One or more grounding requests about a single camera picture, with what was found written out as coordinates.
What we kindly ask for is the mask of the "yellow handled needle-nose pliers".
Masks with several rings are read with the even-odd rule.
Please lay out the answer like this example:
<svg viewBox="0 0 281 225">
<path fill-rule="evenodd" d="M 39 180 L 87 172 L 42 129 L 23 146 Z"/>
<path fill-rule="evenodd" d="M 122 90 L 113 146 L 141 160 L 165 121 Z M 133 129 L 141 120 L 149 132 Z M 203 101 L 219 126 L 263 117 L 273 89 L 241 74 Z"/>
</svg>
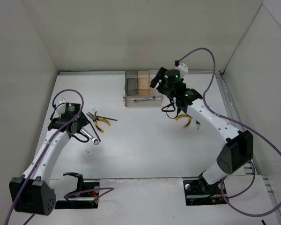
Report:
<svg viewBox="0 0 281 225">
<path fill-rule="evenodd" d="M 104 132 L 104 130 L 98 125 L 99 121 L 106 123 L 108 126 L 111 125 L 111 123 L 106 118 L 104 118 L 104 117 L 97 116 L 96 114 L 92 114 L 90 112 L 87 112 L 87 115 L 92 119 L 92 121 L 94 122 L 95 127 L 97 128 L 97 130 L 99 130 L 102 133 Z"/>
</svg>

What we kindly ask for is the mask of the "silver combination wrench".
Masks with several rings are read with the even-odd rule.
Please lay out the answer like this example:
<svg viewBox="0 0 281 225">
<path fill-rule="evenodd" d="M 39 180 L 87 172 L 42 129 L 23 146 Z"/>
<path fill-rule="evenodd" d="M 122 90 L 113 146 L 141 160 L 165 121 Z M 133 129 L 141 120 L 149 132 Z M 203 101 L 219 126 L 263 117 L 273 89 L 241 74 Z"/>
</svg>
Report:
<svg viewBox="0 0 281 225">
<path fill-rule="evenodd" d="M 140 99 L 135 99 L 134 102 L 138 103 L 138 102 L 143 102 L 143 101 L 150 101 L 150 100 L 155 100 L 156 97 L 152 96 L 152 97 L 147 97 L 147 98 L 140 98 Z"/>
</svg>

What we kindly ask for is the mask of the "silver ratchet wrench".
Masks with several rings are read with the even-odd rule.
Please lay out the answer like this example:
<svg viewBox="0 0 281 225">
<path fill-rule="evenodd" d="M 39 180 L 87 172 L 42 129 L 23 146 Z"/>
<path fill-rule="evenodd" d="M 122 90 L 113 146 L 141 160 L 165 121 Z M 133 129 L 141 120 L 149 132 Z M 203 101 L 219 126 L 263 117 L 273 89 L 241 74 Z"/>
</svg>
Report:
<svg viewBox="0 0 281 225">
<path fill-rule="evenodd" d="M 82 128 L 81 133 L 86 135 L 94 145 L 98 145 L 100 143 L 97 137 L 94 137 L 91 133 L 89 133 L 86 129 Z"/>
</svg>

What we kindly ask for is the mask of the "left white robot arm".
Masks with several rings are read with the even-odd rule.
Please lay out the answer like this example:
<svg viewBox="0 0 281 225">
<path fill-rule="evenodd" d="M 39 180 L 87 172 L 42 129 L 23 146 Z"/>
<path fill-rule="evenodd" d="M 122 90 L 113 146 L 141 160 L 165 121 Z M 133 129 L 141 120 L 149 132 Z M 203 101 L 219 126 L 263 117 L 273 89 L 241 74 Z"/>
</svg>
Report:
<svg viewBox="0 0 281 225">
<path fill-rule="evenodd" d="M 56 194 L 49 186 L 53 168 L 70 138 L 89 121 L 77 103 L 61 103 L 48 126 L 45 140 L 37 155 L 20 177 L 13 177 L 9 190 L 12 210 L 48 216 L 55 207 Z"/>
</svg>

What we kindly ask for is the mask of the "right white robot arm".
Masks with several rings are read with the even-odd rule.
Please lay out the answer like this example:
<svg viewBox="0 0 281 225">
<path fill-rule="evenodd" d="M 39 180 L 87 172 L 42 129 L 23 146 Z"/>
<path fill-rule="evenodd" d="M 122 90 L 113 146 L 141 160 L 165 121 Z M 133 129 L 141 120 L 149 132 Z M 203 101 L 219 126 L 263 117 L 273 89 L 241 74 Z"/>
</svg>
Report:
<svg viewBox="0 0 281 225">
<path fill-rule="evenodd" d="M 161 67 L 151 80 L 150 87 L 169 99 L 170 103 L 162 108 L 163 112 L 184 112 L 191 116 L 205 126 L 220 145 L 216 162 L 198 176 L 199 190 L 209 193 L 225 176 L 252 160 L 253 136 L 249 131 L 242 132 L 210 112 L 202 95 L 195 89 L 187 88 L 181 77 L 185 73 L 181 66 L 172 70 Z"/>
</svg>

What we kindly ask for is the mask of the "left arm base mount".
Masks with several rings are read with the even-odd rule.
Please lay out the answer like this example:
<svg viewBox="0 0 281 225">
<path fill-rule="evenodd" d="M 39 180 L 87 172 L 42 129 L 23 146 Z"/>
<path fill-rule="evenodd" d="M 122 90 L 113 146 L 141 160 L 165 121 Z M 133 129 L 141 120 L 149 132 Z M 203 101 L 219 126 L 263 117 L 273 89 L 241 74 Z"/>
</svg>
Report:
<svg viewBox="0 0 281 225">
<path fill-rule="evenodd" d="M 66 181 L 70 187 L 61 191 L 61 197 L 57 199 L 56 210 L 74 210 L 74 209 L 97 209 L 99 191 L 85 192 L 70 197 L 64 197 L 67 194 L 96 189 L 100 187 L 100 182 L 96 180 L 85 180 L 83 175 L 76 172 L 66 172 L 63 174 L 62 181 Z"/>
</svg>

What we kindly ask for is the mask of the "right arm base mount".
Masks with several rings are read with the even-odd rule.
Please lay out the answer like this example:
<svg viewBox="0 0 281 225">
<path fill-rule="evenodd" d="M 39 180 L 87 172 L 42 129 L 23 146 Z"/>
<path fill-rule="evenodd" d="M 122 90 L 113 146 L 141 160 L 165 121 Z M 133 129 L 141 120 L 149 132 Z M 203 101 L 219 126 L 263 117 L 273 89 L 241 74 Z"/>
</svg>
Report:
<svg viewBox="0 0 281 225">
<path fill-rule="evenodd" d="M 221 180 L 204 184 L 202 179 L 183 180 L 186 206 L 226 204 L 221 191 Z"/>
</svg>

